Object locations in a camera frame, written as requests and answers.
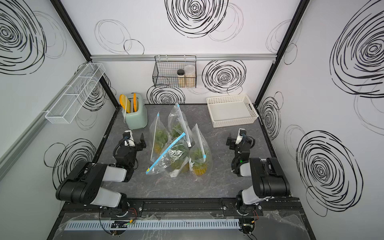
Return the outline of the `mint green toaster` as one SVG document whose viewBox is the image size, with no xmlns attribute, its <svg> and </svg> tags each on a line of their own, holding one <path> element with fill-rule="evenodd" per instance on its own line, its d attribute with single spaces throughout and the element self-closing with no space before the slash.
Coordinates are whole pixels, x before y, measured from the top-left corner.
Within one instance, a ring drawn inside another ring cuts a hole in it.
<svg viewBox="0 0 384 240">
<path fill-rule="evenodd" d="M 127 124 L 130 130 L 138 130 L 145 128 L 148 124 L 148 114 L 142 96 L 140 94 L 137 94 L 138 111 L 135 113 L 133 112 L 133 93 L 126 96 L 131 101 L 131 112 L 128 114 L 122 108 L 124 123 Z"/>
</svg>

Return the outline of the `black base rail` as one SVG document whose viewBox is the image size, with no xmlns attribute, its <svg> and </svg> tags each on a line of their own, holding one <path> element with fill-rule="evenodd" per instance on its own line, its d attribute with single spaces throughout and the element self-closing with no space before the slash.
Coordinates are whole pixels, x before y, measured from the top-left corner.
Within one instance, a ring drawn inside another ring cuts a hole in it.
<svg viewBox="0 0 384 240">
<path fill-rule="evenodd" d="M 246 214 L 263 216 L 266 212 L 297 211 L 301 215 L 304 209 L 298 198 L 275 198 L 263 201 L 257 205 L 239 206 L 235 198 L 133 198 L 128 199 L 126 211 L 98 207 L 93 205 L 83 206 L 81 204 L 65 203 L 60 217 L 65 214 L 102 214 L 103 217 L 111 218 L 138 218 L 145 217 L 152 213 L 187 213 L 187 212 L 212 212 L 225 217 L 240 217 Z"/>
</svg>

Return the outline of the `white lid jar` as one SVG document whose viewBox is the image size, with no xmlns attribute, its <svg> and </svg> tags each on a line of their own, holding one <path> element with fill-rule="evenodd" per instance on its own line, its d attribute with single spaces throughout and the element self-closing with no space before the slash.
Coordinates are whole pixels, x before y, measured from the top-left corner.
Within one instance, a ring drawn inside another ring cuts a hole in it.
<svg viewBox="0 0 384 240">
<path fill-rule="evenodd" d="M 196 87 L 196 66 L 187 65 L 184 67 L 185 71 L 185 87 L 195 88 Z"/>
</svg>

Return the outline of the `yellow toast slice left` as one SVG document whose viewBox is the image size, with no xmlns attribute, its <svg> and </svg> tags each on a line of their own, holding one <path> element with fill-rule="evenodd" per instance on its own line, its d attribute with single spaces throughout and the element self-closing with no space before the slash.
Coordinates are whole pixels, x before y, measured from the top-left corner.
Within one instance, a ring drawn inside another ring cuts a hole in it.
<svg viewBox="0 0 384 240">
<path fill-rule="evenodd" d="M 121 94 L 119 97 L 119 102 L 122 108 L 126 111 L 126 113 L 131 112 L 131 101 L 126 95 Z"/>
</svg>

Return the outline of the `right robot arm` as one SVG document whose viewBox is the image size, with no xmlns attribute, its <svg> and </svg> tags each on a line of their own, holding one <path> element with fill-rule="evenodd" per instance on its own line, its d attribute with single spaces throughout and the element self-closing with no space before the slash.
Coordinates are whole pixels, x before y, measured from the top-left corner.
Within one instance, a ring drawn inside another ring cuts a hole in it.
<svg viewBox="0 0 384 240">
<path fill-rule="evenodd" d="M 252 185 L 239 191 L 236 196 L 238 211 L 248 206 L 274 198 L 289 197 L 290 184 L 277 158 L 251 158 L 254 140 L 243 134 L 241 137 L 228 137 L 226 145 L 235 152 L 231 162 L 232 172 L 239 177 L 250 177 Z"/>
</svg>

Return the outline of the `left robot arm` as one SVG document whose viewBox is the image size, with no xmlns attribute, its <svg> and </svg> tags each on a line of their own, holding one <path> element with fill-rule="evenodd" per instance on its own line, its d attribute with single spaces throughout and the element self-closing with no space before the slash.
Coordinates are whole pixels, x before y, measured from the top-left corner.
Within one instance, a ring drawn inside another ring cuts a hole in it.
<svg viewBox="0 0 384 240">
<path fill-rule="evenodd" d="M 69 173 L 56 190 L 56 198 L 73 204 L 94 205 L 130 210 L 127 195 L 102 187 L 103 182 L 127 183 L 138 166 L 137 152 L 147 147 L 144 135 L 136 143 L 131 130 L 123 133 L 113 151 L 114 164 L 81 162 Z"/>
</svg>

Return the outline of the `zip-top bag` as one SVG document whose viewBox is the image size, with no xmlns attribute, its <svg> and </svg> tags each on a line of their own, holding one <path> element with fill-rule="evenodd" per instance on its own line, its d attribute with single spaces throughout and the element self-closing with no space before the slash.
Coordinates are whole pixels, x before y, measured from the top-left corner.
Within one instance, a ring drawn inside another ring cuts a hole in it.
<svg viewBox="0 0 384 240">
<path fill-rule="evenodd" d="M 195 145 L 189 152 L 189 168 L 197 179 L 206 179 L 213 168 L 211 149 L 198 124 L 192 129 Z"/>
<path fill-rule="evenodd" d="M 156 114 L 154 121 L 150 126 L 151 140 L 151 161 L 154 163 L 162 154 L 163 148 L 168 144 L 170 135 L 160 119 L 160 113 Z"/>
<path fill-rule="evenodd" d="M 189 148 L 194 143 L 191 128 L 189 127 L 186 115 L 181 110 L 179 104 L 175 104 L 168 117 L 168 128 L 171 139 L 179 137 L 185 133 L 185 139 Z"/>
<path fill-rule="evenodd" d="M 146 170 L 146 175 L 164 174 L 170 178 L 176 178 L 189 171 L 189 146 L 186 141 L 186 133 L 167 144 L 160 156 Z"/>
</svg>

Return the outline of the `orange toast slice right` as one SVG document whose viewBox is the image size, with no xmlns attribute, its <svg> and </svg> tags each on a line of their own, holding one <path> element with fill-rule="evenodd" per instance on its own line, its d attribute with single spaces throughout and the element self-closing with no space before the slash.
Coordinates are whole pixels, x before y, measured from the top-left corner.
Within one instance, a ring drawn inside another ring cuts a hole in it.
<svg viewBox="0 0 384 240">
<path fill-rule="evenodd" d="M 137 100 L 137 94 L 133 93 L 133 112 L 138 111 L 138 100 Z"/>
</svg>

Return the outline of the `pineapple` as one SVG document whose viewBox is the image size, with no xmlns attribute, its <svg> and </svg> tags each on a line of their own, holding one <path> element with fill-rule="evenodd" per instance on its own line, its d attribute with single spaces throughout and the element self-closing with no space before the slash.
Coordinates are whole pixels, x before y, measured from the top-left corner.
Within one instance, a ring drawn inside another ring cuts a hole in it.
<svg viewBox="0 0 384 240">
<path fill-rule="evenodd" d="M 203 151 L 200 148 L 196 148 L 194 150 L 191 150 L 190 152 L 192 169 L 197 176 L 204 175 L 208 170 L 209 161 L 210 161 L 210 150 L 204 149 L 204 151 L 206 156 L 205 159 L 204 159 Z"/>
</svg>

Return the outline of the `white plastic basket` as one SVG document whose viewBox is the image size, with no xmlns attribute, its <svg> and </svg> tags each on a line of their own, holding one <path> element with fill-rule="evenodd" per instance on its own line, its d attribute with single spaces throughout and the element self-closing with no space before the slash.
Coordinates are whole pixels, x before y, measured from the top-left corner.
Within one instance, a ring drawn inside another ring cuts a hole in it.
<svg viewBox="0 0 384 240">
<path fill-rule="evenodd" d="M 209 97 L 206 100 L 214 128 L 253 124 L 259 118 L 247 95 Z"/>
</svg>

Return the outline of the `black lid spice jar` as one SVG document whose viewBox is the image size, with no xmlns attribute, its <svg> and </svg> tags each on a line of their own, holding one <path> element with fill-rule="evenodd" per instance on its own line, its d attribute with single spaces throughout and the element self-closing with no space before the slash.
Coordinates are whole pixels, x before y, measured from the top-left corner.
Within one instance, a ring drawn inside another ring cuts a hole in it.
<svg viewBox="0 0 384 240">
<path fill-rule="evenodd" d="M 184 88 L 186 83 L 185 83 L 185 71 L 184 69 L 179 69 L 177 70 L 177 76 L 178 76 L 178 87 L 179 88 Z"/>
</svg>

